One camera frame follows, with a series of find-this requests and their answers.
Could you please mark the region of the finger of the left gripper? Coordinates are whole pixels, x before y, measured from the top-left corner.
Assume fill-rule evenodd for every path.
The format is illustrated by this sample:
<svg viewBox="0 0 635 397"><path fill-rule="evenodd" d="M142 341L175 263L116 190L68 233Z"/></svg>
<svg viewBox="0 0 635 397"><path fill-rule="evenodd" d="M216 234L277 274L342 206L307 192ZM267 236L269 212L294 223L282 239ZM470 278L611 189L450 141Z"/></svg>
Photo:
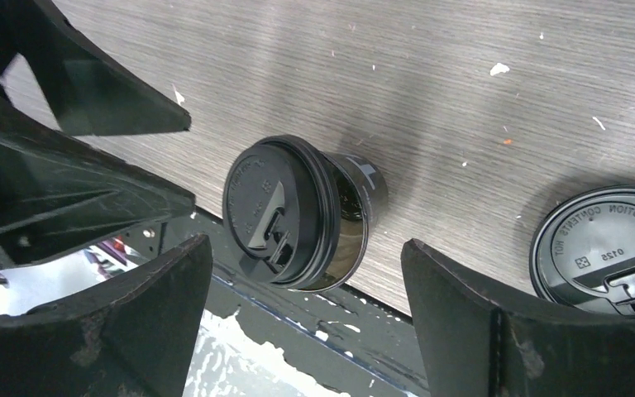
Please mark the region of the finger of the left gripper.
<svg viewBox="0 0 635 397"><path fill-rule="evenodd" d="M187 131L189 112L77 30L52 1L0 1L1 77L21 55L62 132L127 136Z"/></svg>
<svg viewBox="0 0 635 397"><path fill-rule="evenodd" d="M50 129L0 96L0 269L189 215L188 190Z"/></svg>

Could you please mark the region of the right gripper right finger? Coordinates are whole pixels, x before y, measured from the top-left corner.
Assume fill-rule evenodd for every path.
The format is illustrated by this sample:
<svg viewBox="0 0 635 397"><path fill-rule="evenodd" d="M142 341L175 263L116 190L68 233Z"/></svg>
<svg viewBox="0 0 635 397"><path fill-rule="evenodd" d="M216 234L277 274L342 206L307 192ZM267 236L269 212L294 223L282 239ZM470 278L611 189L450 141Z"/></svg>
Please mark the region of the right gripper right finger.
<svg viewBox="0 0 635 397"><path fill-rule="evenodd" d="M526 294L424 242L401 252L434 396L635 396L635 318Z"/></svg>

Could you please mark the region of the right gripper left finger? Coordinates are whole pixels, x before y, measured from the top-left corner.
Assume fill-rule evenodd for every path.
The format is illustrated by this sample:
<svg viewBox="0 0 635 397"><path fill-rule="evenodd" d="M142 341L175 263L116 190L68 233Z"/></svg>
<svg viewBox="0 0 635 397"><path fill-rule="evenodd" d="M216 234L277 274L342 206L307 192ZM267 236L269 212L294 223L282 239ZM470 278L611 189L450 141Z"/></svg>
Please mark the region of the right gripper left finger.
<svg viewBox="0 0 635 397"><path fill-rule="evenodd" d="M198 235L18 316L0 315L0 396L180 396L212 278Z"/></svg>

